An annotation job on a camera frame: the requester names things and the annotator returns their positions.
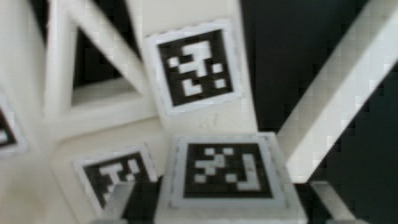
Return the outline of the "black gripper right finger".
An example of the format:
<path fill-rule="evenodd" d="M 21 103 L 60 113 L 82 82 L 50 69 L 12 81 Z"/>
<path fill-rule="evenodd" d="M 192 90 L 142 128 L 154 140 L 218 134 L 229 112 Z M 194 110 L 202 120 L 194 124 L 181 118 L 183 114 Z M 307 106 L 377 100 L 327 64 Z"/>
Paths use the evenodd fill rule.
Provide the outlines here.
<path fill-rule="evenodd" d="M 325 224 L 362 224 L 362 220 L 355 218 L 348 210 L 332 185 L 325 181 L 314 181 L 311 183 L 311 188 L 330 213 L 330 219 Z"/>

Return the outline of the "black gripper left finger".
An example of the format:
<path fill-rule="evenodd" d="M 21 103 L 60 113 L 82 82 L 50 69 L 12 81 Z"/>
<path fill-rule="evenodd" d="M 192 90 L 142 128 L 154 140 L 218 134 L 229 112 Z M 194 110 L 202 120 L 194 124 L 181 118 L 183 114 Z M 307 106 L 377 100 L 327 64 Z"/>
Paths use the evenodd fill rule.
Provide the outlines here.
<path fill-rule="evenodd" d="M 115 185 L 101 215 L 91 221 L 89 224 L 128 224 L 128 220 L 122 218 L 122 214 L 126 210 L 133 187 L 133 182 L 119 183 Z"/>

